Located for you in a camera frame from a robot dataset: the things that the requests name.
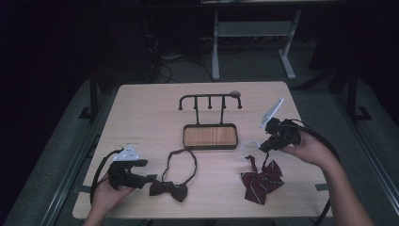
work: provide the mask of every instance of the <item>bow tie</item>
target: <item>bow tie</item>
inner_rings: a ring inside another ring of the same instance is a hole
[[[187,196],[187,186],[174,185],[173,182],[152,182],[150,187],[150,196],[157,196],[165,192],[170,193],[175,200],[182,202],[185,196]]]
[[[191,156],[194,159],[194,164],[195,164],[195,169],[193,174],[187,179],[185,180],[182,184],[180,185],[174,185],[173,182],[164,182],[164,176],[165,173],[167,173],[168,169],[169,169],[169,162],[170,162],[170,158],[174,155],[174,154],[179,154],[182,152],[189,152],[191,154]],[[162,174],[162,182],[159,182],[157,180],[155,180],[154,182],[152,182],[151,186],[150,186],[150,196],[157,196],[160,194],[163,194],[165,192],[170,193],[170,195],[177,201],[182,202],[184,200],[184,198],[187,196],[187,183],[193,179],[193,177],[196,175],[197,172],[197,158],[196,156],[194,156],[194,154],[187,149],[181,149],[179,151],[174,151],[171,152],[168,156],[168,164],[167,164],[167,168],[164,171],[164,174]]]
[[[282,176],[281,169],[274,160],[267,167],[264,166],[268,157],[269,153],[263,162],[262,172],[258,173],[255,158],[251,155],[248,156],[247,159],[250,159],[255,172],[241,173],[244,186],[247,188],[245,199],[262,205],[266,201],[267,193],[273,192],[284,184],[280,179]]]

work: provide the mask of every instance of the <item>dark background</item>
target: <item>dark background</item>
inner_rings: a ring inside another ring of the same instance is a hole
[[[156,33],[190,53],[196,53],[198,37],[212,37],[212,12],[158,11],[143,25],[139,22],[148,12],[98,13],[94,7],[99,5],[92,0],[0,3],[0,222],[91,73],[102,92],[124,83],[150,83],[156,76],[150,64],[156,58],[146,51],[144,34]],[[356,53],[357,74],[399,124],[398,12],[396,1],[361,1],[329,13],[304,10],[295,38],[319,40],[311,63],[317,70]]]

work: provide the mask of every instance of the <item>wooden tray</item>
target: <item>wooden tray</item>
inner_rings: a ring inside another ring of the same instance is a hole
[[[190,150],[234,150],[238,144],[237,128],[226,124],[187,124],[183,145]]]

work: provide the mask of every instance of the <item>dark red bow tie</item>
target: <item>dark red bow tie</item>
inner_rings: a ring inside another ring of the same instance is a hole
[[[247,159],[250,159],[255,172],[241,173],[244,186],[247,188],[246,200],[264,204],[266,202],[266,194],[273,192],[284,184],[280,179],[282,176],[281,169],[274,160],[267,167],[264,166],[268,156],[269,154],[267,154],[263,162],[261,173],[258,173],[258,169],[255,166],[255,158],[251,155],[247,157]]]

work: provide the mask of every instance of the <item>floor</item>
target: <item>floor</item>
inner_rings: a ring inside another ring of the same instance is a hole
[[[289,58],[297,75],[295,81],[285,76],[279,61],[278,49],[282,42],[261,46],[241,46],[235,53],[220,55],[220,82],[283,81],[292,88],[314,76],[318,71],[308,70],[316,42],[296,41]],[[155,83],[206,83],[213,82],[211,55],[200,58],[190,56],[168,60],[160,68],[161,76]],[[363,105],[372,116],[371,121],[353,123],[348,119],[344,102],[346,93],[331,94],[327,86],[331,78],[306,90],[292,91],[301,119],[327,138],[337,149],[344,169],[360,201],[376,225],[399,225],[398,212],[393,207],[396,194],[387,195],[399,186],[399,128],[379,105],[373,91],[359,81],[358,105]],[[32,172],[5,225],[81,225],[82,219],[72,216],[72,209],[95,151],[95,141],[101,135],[107,114],[117,90],[98,94],[99,114],[95,121],[78,119],[83,107],[89,105],[88,82],[82,85],[55,129],[43,154]],[[386,174],[376,170],[375,161],[383,165]],[[387,181],[393,189],[389,190]],[[312,225],[309,218],[276,218],[279,226]],[[155,220],[153,225],[204,225],[199,220]],[[220,219],[216,225],[265,225],[269,219]],[[146,219],[107,219],[104,225],[146,225]],[[333,225],[333,218],[326,218],[322,225]]]

